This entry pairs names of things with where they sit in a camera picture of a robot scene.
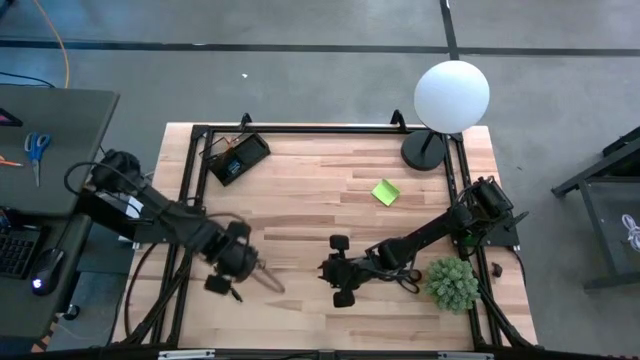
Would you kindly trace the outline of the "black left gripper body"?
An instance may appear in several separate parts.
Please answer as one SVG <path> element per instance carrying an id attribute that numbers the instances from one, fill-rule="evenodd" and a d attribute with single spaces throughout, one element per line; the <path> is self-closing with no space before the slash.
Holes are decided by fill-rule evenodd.
<path id="1" fill-rule="evenodd" d="M 233 283 L 243 282 L 254 271 L 258 252 L 250 245 L 251 227 L 246 223 L 229 223 L 226 230 L 216 235 L 205 246 L 205 262 L 213 265 L 204 288 L 218 294 L 233 292 Z"/>

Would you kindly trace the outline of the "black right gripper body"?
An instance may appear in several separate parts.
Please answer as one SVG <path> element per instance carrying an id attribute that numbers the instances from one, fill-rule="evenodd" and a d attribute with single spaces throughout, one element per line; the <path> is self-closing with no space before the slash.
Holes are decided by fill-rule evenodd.
<path id="1" fill-rule="evenodd" d="M 354 291 L 373 278 L 373 262 L 366 256 L 347 258 L 345 251 L 349 249 L 349 238 L 345 235 L 331 235 L 329 245 L 335 253 L 319 266 L 322 271 L 319 278 L 337 289 L 333 294 L 335 308 L 351 307 L 355 304 Z"/>

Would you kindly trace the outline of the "black-handled scissors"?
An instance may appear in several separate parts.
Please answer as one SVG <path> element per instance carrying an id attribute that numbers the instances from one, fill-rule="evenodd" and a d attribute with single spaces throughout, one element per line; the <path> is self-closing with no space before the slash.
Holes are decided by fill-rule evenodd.
<path id="1" fill-rule="evenodd" d="M 419 282 L 422 279 L 422 273 L 419 270 L 402 270 L 396 279 L 396 282 L 406 291 L 412 294 L 420 292 Z"/>

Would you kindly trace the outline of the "green sticky note pad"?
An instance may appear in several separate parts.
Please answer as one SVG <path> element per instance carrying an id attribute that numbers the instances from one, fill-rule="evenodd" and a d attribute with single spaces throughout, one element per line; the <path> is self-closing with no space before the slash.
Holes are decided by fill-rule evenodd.
<path id="1" fill-rule="evenodd" d="M 391 206 L 400 196 L 400 191 L 388 180 L 382 179 L 371 191 L 373 197 L 384 204 L 386 207 Z"/>

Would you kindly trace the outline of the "black mesh desk organizer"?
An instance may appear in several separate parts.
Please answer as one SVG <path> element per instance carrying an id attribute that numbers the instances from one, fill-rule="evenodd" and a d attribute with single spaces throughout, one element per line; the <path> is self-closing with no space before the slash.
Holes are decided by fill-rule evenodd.
<path id="1" fill-rule="evenodd" d="M 228 186 L 271 154 L 269 145 L 257 133 L 243 133 L 236 137 L 240 142 L 233 148 L 223 150 L 217 143 L 219 138 L 200 152 L 207 169 L 223 186 Z M 242 164 L 242 168 L 234 176 L 229 176 L 226 168 L 232 160 L 238 160 Z"/>

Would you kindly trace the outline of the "green artificial plant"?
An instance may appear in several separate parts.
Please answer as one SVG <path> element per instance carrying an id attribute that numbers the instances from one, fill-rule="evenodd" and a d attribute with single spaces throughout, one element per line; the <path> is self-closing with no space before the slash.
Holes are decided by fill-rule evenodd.
<path id="1" fill-rule="evenodd" d="M 471 310 L 480 297 L 473 267 L 456 257 L 440 258 L 429 264 L 425 292 L 439 309 L 454 314 Z"/>

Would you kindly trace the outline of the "white box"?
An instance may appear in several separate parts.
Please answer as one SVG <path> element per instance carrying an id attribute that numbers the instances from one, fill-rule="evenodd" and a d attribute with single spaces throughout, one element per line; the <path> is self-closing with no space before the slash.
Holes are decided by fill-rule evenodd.
<path id="1" fill-rule="evenodd" d="M 121 195 L 116 195 L 110 192 L 102 192 L 102 196 L 107 196 L 112 200 L 124 205 L 124 212 L 126 215 L 140 219 L 141 218 L 141 210 L 139 208 L 139 203 L 136 199 L 132 199 L 131 197 L 122 197 Z"/>

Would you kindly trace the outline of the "black computer mouse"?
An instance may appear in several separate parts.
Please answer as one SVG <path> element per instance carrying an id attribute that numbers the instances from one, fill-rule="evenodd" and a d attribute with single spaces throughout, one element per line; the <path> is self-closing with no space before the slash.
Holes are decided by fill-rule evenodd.
<path id="1" fill-rule="evenodd" d="M 32 267 L 31 289 L 37 296 L 46 296 L 58 285 L 65 252 L 50 248 L 42 252 Z"/>

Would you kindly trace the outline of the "white globe table lamp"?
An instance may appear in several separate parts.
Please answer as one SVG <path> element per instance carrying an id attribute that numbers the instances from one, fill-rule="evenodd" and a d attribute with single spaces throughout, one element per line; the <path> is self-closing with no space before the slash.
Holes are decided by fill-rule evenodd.
<path id="1" fill-rule="evenodd" d="M 414 90 L 414 109 L 424 128 L 404 139 L 403 161 L 418 171 L 437 168 L 446 152 L 441 137 L 476 125 L 487 112 L 490 97 L 489 82 L 475 65 L 449 60 L 431 67 Z"/>

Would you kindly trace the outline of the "grey side table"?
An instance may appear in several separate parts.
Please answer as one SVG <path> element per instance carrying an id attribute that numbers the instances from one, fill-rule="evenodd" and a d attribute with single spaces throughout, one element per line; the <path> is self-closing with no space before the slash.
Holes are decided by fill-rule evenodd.
<path id="1" fill-rule="evenodd" d="M 118 100 L 111 91 L 0 86 L 0 109 L 22 121 L 20 127 L 0 126 L 0 155 L 20 164 L 0 165 L 0 207 L 51 216 L 71 213 L 88 170 L 66 171 L 94 160 Z M 51 138 L 39 182 L 24 151 L 31 132 Z"/>

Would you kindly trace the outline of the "black keyboard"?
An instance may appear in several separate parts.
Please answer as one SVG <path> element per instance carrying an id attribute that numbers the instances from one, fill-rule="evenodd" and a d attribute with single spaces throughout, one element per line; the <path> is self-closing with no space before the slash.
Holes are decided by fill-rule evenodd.
<path id="1" fill-rule="evenodd" d="M 42 227 L 1 228 L 0 277 L 25 278 L 39 250 L 43 236 L 44 229 Z"/>

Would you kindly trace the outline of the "dark computer desk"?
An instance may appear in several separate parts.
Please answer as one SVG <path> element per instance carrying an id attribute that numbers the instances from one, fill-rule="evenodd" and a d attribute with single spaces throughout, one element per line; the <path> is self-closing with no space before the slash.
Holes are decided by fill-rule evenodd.
<path id="1" fill-rule="evenodd" d="M 59 281 L 48 295 L 31 290 L 30 276 L 16 279 L 0 276 L 0 338 L 39 339 L 44 337 L 57 313 L 67 309 L 79 275 L 77 264 L 92 226 L 86 215 L 63 218 L 36 217 L 35 224 L 50 227 L 40 251 L 52 248 L 64 235 L 59 248 L 65 252 Z"/>

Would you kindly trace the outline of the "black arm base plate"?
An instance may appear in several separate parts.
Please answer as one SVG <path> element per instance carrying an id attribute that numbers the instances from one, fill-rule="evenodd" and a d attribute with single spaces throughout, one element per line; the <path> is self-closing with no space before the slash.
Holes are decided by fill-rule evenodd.
<path id="1" fill-rule="evenodd" d="M 201 218 L 195 215 L 163 214 L 153 218 L 129 220 L 134 229 L 134 242 L 185 245 Z"/>
<path id="2" fill-rule="evenodd" d="M 493 221 L 477 220 L 470 227 L 454 230 L 451 236 L 466 247 L 518 247 L 520 242 L 516 226 L 528 215 L 528 211 L 517 216 L 507 212 Z"/>

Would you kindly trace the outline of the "black aluminium table frame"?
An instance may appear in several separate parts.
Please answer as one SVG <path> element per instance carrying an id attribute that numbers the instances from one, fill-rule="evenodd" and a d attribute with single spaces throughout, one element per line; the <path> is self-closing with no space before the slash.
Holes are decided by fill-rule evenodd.
<path id="1" fill-rule="evenodd" d="M 441 215 L 465 178 L 499 174 L 489 131 L 465 131 L 464 158 L 420 172 L 400 156 L 394 125 L 256 124 L 271 154 L 229 186 L 209 177 L 201 196 L 210 212 L 243 216 L 252 244 L 284 284 L 282 294 L 252 294 L 243 302 L 204 288 L 210 268 L 195 263 L 187 290 L 174 297 L 151 334 L 182 347 L 232 349 L 469 350 L 467 315 L 440 310 L 424 294 L 372 281 L 355 304 L 333 306 L 319 278 L 333 234 L 349 237 L 361 255 L 389 237 L 408 234 Z M 386 179 L 400 196 L 386 207 L 371 191 Z"/>

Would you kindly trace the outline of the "blue-handled scissors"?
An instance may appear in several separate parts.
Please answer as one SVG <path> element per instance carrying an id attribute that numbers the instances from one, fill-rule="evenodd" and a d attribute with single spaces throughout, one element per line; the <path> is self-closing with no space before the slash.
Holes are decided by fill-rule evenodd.
<path id="1" fill-rule="evenodd" d="M 40 186 L 40 164 L 43 154 L 51 142 L 50 134 L 39 134 L 37 132 L 29 133 L 24 141 L 24 151 L 31 163 L 35 184 Z"/>

